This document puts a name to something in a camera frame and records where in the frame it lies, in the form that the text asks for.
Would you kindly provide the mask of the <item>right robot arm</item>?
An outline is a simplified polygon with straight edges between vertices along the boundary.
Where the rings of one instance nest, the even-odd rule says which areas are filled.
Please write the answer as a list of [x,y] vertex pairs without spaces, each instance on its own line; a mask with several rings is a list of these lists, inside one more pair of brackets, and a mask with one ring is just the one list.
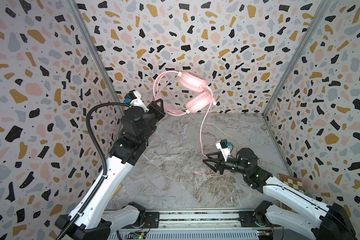
[[203,163],[215,173],[225,171],[243,175],[244,182],[254,190],[272,197],[291,208],[286,211],[270,201],[262,201],[254,210],[258,226],[278,225],[310,240],[354,240],[356,232],[345,209],[314,200],[280,181],[258,166],[258,156],[249,149],[240,149],[231,157],[228,148],[206,155]]

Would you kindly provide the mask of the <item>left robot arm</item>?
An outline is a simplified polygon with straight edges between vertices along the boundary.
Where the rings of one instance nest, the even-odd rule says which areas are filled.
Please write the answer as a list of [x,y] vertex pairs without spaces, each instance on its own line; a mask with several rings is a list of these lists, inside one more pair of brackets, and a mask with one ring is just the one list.
[[91,127],[92,113],[112,103],[99,104],[86,115],[86,125],[102,161],[102,172],[80,203],[67,215],[60,215],[55,222],[61,232],[58,240],[69,236],[73,240],[106,240],[109,235],[131,226],[140,230],[146,224],[146,209],[131,202],[125,207],[106,214],[105,208],[123,178],[132,170],[149,145],[150,136],[156,131],[157,123],[166,115],[163,100],[151,102],[146,109],[132,103],[122,117],[124,134],[117,139],[106,157]]

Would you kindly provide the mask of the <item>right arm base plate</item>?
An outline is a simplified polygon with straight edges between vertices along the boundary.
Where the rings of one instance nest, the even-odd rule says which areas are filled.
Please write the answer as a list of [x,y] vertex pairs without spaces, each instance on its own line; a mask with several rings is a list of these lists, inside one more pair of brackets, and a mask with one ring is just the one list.
[[272,226],[266,216],[260,212],[240,211],[238,220],[242,228]]

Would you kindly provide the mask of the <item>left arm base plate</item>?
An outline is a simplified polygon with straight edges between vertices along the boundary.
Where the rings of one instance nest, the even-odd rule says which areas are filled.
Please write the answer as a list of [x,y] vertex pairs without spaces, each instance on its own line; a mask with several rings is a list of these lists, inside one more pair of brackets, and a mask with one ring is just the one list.
[[126,226],[129,229],[157,229],[159,227],[159,212],[144,212],[139,214],[138,219],[132,225]]

